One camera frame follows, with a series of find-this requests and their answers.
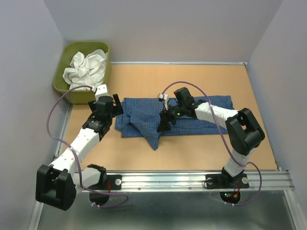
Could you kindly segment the blue checkered long sleeve shirt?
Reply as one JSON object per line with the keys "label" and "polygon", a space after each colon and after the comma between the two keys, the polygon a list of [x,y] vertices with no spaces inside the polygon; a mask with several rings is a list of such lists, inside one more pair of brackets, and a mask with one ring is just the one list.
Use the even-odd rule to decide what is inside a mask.
{"label": "blue checkered long sleeve shirt", "polygon": [[157,132],[160,124],[159,113],[164,104],[155,98],[124,98],[121,103],[123,114],[117,116],[115,129],[123,138],[140,138],[147,140],[153,150],[158,149],[161,136],[215,135],[219,131],[216,124],[196,120],[187,116],[171,125],[170,131]]}

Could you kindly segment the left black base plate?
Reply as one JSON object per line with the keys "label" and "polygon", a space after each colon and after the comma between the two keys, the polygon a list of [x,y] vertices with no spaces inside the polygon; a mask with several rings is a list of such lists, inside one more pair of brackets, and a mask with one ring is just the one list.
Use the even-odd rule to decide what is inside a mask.
{"label": "left black base plate", "polygon": [[83,185],[93,190],[121,190],[122,175],[121,174],[102,174],[90,175],[85,177]]}

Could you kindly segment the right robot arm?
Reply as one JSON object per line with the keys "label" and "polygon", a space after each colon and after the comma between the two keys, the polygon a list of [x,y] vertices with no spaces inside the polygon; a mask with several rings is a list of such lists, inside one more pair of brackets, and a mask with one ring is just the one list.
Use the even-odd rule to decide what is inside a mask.
{"label": "right robot arm", "polygon": [[220,174],[206,176],[204,187],[231,189],[240,184],[250,153],[265,139],[254,114],[247,108],[230,110],[212,105],[210,99],[196,101],[186,87],[176,90],[174,94],[177,99],[174,106],[168,104],[168,95],[160,93],[157,96],[164,103],[157,131],[171,130],[171,125],[183,116],[214,123],[218,129],[225,128],[232,146],[230,158]]}

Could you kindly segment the aluminium mounting rail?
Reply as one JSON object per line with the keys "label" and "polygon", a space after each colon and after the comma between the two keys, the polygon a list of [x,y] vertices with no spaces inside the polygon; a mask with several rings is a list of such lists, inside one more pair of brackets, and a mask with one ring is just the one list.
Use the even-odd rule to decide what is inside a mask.
{"label": "aluminium mounting rail", "polygon": [[36,202],[32,230],[304,230],[288,171],[243,172],[249,188],[207,189],[218,171],[110,171],[121,190],[80,192],[64,211]]}

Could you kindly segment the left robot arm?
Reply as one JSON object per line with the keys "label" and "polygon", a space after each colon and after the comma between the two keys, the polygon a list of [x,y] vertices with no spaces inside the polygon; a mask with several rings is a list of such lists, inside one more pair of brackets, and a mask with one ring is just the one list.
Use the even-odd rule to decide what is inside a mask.
{"label": "left robot arm", "polygon": [[75,140],[69,144],[60,139],[67,147],[65,151],[49,165],[38,168],[36,201],[66,211],[84,190],[94,193],[94,187],[105,188],[106,192],[101,195],[110,197],[111,182],[106,169],[90,164],[81,170],[81,162],[110,130],[113,118],[123,114],[123,109],[117,94],[99,96],[96,101],[89,102],[89,107],[92,113]]}

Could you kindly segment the green plastic bin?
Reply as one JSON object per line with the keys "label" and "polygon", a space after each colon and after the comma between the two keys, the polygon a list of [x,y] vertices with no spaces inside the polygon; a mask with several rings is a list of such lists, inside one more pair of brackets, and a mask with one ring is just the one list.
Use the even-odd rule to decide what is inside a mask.
{"label": "green plastic bin", "polygon": [[[77,52],[88,55],[95,50],[101,49],[106,53],[106,70],[102,83],[108,85],[111,76],[110,48],[102,41],[80,41],[67,45],[61,55],[56,74],[53,80],[53,88],[60,94],[64,94],[69,89],[69,84],[65,82],[62,75],[65,68],[69,67],[70,62]],[[65,96],[66,100],[72,104],[87,104],[95,99],[94,94],[89,90],[74,90]]]}

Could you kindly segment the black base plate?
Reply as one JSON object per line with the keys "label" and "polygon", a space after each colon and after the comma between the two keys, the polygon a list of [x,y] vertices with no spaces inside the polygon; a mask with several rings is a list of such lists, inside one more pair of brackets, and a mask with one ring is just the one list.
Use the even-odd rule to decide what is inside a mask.
{"label": "black base plate", "polygon": [[249,188],[247,175],[242,173],[236,177],[231,177],[226,174],[207,174],[205,175],[204,187],[207,189],[235,189],[238,188],[246,189]]}
{"label": "black base plate", "polygon": [[121,190],[122,175],[121,174],[102,174],[90,175],[85,177],[83,185],[93,190]]}

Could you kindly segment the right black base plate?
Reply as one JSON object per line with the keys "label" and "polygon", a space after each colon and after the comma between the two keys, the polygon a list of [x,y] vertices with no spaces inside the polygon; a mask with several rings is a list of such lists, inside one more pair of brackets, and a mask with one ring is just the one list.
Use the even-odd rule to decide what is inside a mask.
{"label": "right black base plate", "polygon": [[236,177],[231,177],[226,174],[207,174],[205,175],[204,187],[207,189],[235,189],[238,188],[246,189],[249,188],[247,175],[242,173]]}

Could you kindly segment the white crumpled shirt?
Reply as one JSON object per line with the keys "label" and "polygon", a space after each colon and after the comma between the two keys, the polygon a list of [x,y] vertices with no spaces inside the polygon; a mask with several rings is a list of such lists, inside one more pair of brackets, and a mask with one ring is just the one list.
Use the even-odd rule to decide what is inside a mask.
{"label": "white crumpled shirt", "polygon": [[77,86],[91,86],[96,88],[101,85],[106,76],[107,55],[101,49],[85,56],[77,52],[70,62],[70,66],[63,72],[64,81],[74,88]]}

